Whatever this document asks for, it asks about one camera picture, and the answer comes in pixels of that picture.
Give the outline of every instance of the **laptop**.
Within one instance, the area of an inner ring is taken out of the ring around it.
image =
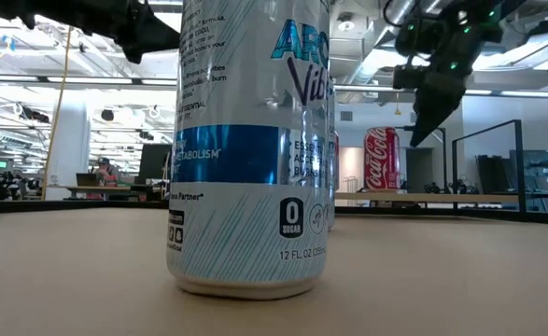
[[[77,173],[77,185],[79,187],[99,187],[96,173]]]

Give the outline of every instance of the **white and blue can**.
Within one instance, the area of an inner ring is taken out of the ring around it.
[[[328,97],[328,118],[330,119],[329,124],[329,130],[328,133],[328,143],[330,144],[330,162],[329,162],[329,171],[330,171],[330,206],[329,206],[329,212],[328,212],[328,231],[331,231],[333,228],[335,217],[336,217],[336,176],[340,174],[338,170],[336,169],[336,162],[338,161],[337,151],[336,147],[337,144],[337,136],[336,136],[336,94],[335,89],[333,87],[333,79],[330,78],[330,89],[329,89],[329,97]]]
[[[183,289],[311,289],[327,252],[329,0],[185,1],[167,263]]]

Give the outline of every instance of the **desk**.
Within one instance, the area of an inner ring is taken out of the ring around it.
[[[336,192],[336,200],[401,201],[421,203],[518,203],[515,195]]]
[[[317,287],[281,301],[183,293],[168,212],[0,215],[0,336],[548,336],[548,225],[338,217]]]
[[[86,194],[103,194],[108,195],[138,195],[138,194],[147,194],[145,189],[153,188],[152,186],[141,186],[135,185],[130,187],[72,187],[72,186],[48,186],[48,188],[56,189],[68,189],[72,198],[76,198],[79,193]]]

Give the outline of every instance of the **can bottom rim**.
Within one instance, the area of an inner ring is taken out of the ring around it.
[[[230,287],[195,282],[184,276],[176,276],[176,284],[182,290],[191,294],[253,301],[290,298],[313,289],[316,286],[316,283],[317,278],[313,277],[304,279],[300,282],[289,283],[287,286],[260,287],[259,285],[252,285],[250,287]]]

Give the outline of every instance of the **black robotic arm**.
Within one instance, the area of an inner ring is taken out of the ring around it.
[[[35,15],[114,39],[126,58],[141,63],[146,52],[177,49],[180,34],[138,0],[0,0],[0,18],[35,27]]]
[[[396,50],[409,59],[394,70],[393,86],[415,90],[411,146],[418,146],[458,108],[485,42],[501,42],[499,22],[525,1],[455,0],[438,15],[424,14],[419,4],[406,18]],[[429,66],[412,66],[418,53],[430,55]]]

